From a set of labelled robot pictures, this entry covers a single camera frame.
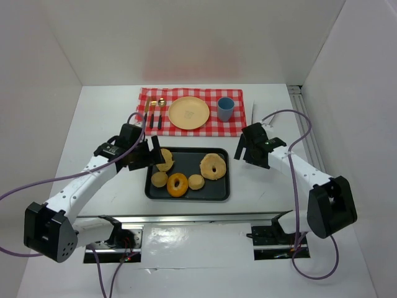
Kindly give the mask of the large pale bagel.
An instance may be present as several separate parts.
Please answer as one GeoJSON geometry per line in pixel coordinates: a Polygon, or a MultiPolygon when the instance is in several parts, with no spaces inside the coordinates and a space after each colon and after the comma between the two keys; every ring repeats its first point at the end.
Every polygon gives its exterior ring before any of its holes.
{"type": "Polygon", "coordinates": [[[208,153],[200,162],[200,172],[205,179],[218,180],[226,174],[226,162],[216,153],[208,153]]]}

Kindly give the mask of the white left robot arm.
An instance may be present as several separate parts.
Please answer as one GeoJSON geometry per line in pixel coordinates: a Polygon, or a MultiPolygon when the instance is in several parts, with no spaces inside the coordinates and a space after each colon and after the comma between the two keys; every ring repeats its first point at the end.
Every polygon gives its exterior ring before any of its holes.
{"type": "Polygon", "coordinates": [[[86,168],[58,194],[25,210],[24,245],[62,263],[82,246],[104,242],[109,247],[132,249],[135,236],[109,215],[78,219],[80,211],[97,191],[123,168],[133,171],[162,163],[159,140],[148,146],[143,129],[123,124],[119,135],[100,145],[86,168]]]}

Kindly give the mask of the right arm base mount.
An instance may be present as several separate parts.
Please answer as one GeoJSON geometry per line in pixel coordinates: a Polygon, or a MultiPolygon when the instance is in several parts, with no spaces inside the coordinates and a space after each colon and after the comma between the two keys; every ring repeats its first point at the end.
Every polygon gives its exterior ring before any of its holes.
{"type": "Polygon", "coordinates": [[[278,218],[268,225],[252,226],[246,237],[252,240],[255,261],[286,260],[295,253],[295,233],[285,233],[278,218]]]}

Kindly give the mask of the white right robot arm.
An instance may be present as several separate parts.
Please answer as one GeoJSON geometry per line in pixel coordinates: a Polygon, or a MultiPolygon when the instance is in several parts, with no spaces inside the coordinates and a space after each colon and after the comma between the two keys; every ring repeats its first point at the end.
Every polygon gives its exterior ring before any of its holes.
{"type": "Polygon", "coordinates": [[[265,169],[274,169],[293,179],[293,188],[308,198],[305,210],[295,207],[279,217],[285,233],[312,232],[325,239],[357,221],[357,211],[348,180],[336,178],[316,169],[288,151],[287,144],[278,137],[269,139],[260,123],[242,129],[234,159],[265,169]]]}

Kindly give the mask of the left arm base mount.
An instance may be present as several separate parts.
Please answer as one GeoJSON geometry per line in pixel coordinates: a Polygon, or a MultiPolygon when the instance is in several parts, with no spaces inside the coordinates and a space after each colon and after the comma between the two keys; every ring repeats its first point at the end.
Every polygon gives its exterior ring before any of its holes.
{"type": "Polygon", "coordinates": [[[85,247],[84,262],[94,263],[97,253],[100,263],[110,264],[125,261],[139,263],[143,227],[122,222],[108,215],[84,219],[84,234],[94,241],[85,247]]]}

